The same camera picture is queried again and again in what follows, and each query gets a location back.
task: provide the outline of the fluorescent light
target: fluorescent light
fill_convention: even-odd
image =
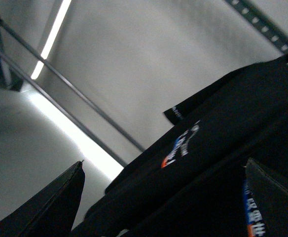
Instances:
[[[35,80],[39,77],[41,71],[42,71],[42,68],[43,68],[43,63],[41,61],[38,61],[37,64],[36,64],[36,68],[34,70],[34,72],[32,73],[31,75],[31,79]]]
[[[72,0],[63,0],[62,1],[59,12],[57,13],[57,16],[56,16],[55,21],[53,23],[51,32],[49,34],[49,37],[47,38],[47,41],[45,43],[45,46],[44,46],[42,54],[41,54],[41,57],[44,59],[47,59],[47,57],[49,56],[49,53],[51,51],[51,48],[53,46],[53,43],[54,43],[55,38],[57,36],[57,33],[59,32],[59,29],[60,29],[61,24],[64,20],[66,12],[70,6],[71,1]],[[31,75],[31,78],[37,79],[38,76],[40,75],[41,71],[42,71],[42,68],[43,68],[43,63],[41,61],[38,61],[38,63],[36,64],[36,68]]]
[[[30,91],[29,98],[34,106],[45,114],[55,126],[59,127],[62,132],[75,143],[86,161],[90,161],[107,176],[110,181],[122,171],[123,167],[117,161],[91,140],[45,97],[36,91]]]

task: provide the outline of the white wall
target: white wall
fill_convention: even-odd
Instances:
[[[78,160],[86,179],[75,226],[103,196],[122,167],[70,123],[35,91],[0,89],[0,220]]]
[[[73,1],[50,61],[145,148],[162,112],[224,74],[280,54],[224,1]],[[38,79],[127,162],[139,152],[49,73]]]

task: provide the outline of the printed logo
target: printed logo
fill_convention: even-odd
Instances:
[[[166,158],[164,158],[162,162],[162,168],[176,161],[176,158],[178,157],[176,155],[179,149],[180,149],[180,157],[183,157],[189,153],[188,152],[189,141],[199,131],[200,129],[200,126],[198,125],[199,122],[200,120],[197,121],[191,129],[188,129],[186,132],[184,132],[175,140],[175,144],[172,151],[168,154],[168,156],[166,156]]]
[[[248,182],[244,182],[244,204],[246,212],[246,222],[249,237],[263,237],[265,236],[265,224],[262,219],[261,213],[258,210],[254,199],[252,198],[252,192],[248,188]]]
[[[172,107],[172,111],[175,113],[176,117],[179,118],[180,120],[183,120],[182,114],[177,110],[176,106]]]

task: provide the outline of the black cloth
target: black cloth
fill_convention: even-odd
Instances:
[[[216,189],[225,198],[233,196],[233,190],[229,193],[220,189],[226,189],[230,181],[240,180],[233,185],[239,188],[241,197],[245,173],[239,171],[240,164],[246,164],[259,144],[273,136],[278,125],[288,118],[288,66],[284,58],[247,66],[198,92],[191,100],[196,102],[182,104],[184,119],[120,173],[71,236],[109,237],[122,229],[130,229],[126,236],[164,236],[169,229],[167,222],[188,216],[185,210],[190,206],[200,208]],[[224,167],[230,173],[226,178],[220,176]],[[227,198],[226,212],[233,208],[234,201],[229,201]],[[240,203],[235,212],[237,220],[244,215]],[[219,216],[215,209],[212,215]],[[222,222],[231,226],[228,220],[232,219]],[[208,236],[234,236],[236,230],[232,227],[217,225],[215,229],[214,224],[204,227]],[[244,233],[242,228],[236,232],[239,236]]]
[[[0,237],[68,236],[79,207],[84,181],[85,174],[79,161],[1,220]]]
[[[288,236],[288,121],[252,155],[246,174],[268,233]]]

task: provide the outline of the perforated metal strip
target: perforated metal strip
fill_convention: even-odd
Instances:
[[[280,52],[288,53],[288,36],[248,0],[225,0]]]

